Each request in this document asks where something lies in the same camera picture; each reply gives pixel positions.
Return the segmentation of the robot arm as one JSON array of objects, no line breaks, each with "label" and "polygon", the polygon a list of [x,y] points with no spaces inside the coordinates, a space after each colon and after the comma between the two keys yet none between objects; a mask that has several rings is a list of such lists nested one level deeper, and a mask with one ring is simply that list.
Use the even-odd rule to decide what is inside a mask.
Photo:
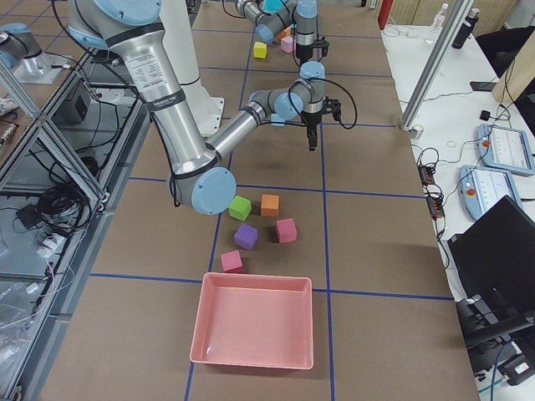
[{"label": "robot arm", "polygon": [[258,126],[276,116],[301,116],[308,144],[317,144],[316,129],[324,112],[324,66],[313,60],[314,1],[286,1],[266,14],[258,1],[239,1],[237,12],[251,21],[264,42],[285,28],[297,29],[298,79],[284,89],[259,90],[237,115],[209,138],[191,110],[188,84],[198,67],[186,7],[167,1],[72,1],[69,32],[80,44],[119,55],[159,131],[171,169],[174,201],[205,215],[223,212],[236,194],[236,180],[222,159]]},{"label": "robot arm", "polygon": [[265,44],[272,43],[286,28],[294,28],[296,57],[301,64],[308,62],[316,48],[329,43],[317,33],[318,3],[316,1],[282,1],[274,13],[262,10],[261,1],[235,1],[239,15],[254,24],[254,33]]}]

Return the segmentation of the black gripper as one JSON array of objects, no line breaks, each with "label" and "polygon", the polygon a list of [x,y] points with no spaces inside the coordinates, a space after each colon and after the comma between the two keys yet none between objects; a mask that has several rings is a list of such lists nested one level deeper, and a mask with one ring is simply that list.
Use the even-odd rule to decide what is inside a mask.
[{"label": "black gripper", "polygon": [[314,53],[314,45],[296,43],[295,55],[297,58],[312,58]]},{"label": "black gripper", "polygon": [[321,124],[323,119],[323,112],[302,112],[302,121],[307,127],[307,138],[308,138],[308,150],[315,151],[318,146],[318,125]]}]

